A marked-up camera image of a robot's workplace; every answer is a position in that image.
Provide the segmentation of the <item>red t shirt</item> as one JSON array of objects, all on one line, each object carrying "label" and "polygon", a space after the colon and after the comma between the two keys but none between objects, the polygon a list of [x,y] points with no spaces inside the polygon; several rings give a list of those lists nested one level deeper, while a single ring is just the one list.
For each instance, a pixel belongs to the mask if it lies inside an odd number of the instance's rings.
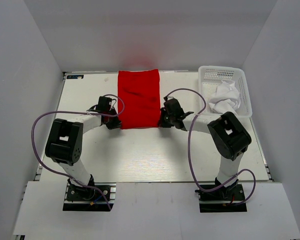
[{"label": "red t shirt", "polygon": [[160,120],[160,73],[148,71],[119,71],[117,95],[121,129],[156,128]]}]

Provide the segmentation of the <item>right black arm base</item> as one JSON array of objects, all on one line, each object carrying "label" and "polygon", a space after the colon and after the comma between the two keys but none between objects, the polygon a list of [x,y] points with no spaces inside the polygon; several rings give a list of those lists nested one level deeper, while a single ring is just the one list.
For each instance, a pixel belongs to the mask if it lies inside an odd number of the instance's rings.
[{"label": "right black arm base", "polygon": [[246,199],[242,184],[237,184],[224,193],[222,189],[213,192],[194,191],[199,197],[200,213],[244,213],[247,212]]}]

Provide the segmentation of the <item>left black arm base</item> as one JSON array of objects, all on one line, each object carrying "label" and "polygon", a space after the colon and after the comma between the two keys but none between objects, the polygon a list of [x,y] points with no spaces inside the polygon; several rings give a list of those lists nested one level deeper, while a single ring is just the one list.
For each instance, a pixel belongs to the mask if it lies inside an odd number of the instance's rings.
[{"label": "left black arm base", "polygon": [[[105,195],[110,207],[115,203],[116,184],[115,183],[96,183],[95,187],[99,188]],[[90,188],[67,184],[63,207],[64,212],[109,212],[107,202],[102,194]]]}]

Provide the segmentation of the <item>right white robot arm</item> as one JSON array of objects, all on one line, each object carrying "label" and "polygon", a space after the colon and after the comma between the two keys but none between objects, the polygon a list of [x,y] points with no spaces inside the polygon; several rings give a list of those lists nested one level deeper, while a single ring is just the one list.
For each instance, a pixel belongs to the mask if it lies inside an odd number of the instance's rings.
[{"label": "right white robot arm", "polygon": [[[208,122],[199,119],[199,114],[193,111],[184,112],[179,101],[175,98],[164,98],[163,107],[160,109],[160,128],[174,127],[188,132],[187,155],[190,172],[199,190],[203,193],[216,192],[216,195],[226,200],[234,193],[238,182],[239,166],[244,153],[252,142],[252,138],[238,118],[232,112],[226,112],[217,119]],[[191,160],[191,135],[192,131],[209,134],[219,152],[220,166],[215,178],[215,187],[204,189],[199,185]]]}]

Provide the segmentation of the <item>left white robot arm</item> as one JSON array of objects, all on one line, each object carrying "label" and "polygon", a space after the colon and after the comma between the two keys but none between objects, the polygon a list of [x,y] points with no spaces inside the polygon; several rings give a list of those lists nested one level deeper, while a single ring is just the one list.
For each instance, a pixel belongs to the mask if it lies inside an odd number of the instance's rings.
[{"label": "left white robot arm", "polygon": [[63,168],[71,185],[78,186],[78,193],[89,200],[95,196],[94,178],[81,161],[83,135],[95,128],[106,126],[118,129],[122,123],[112,102],[120,98],[106,94],[98,103],[73,119],[56,118],[48,136],[45,155]]}]

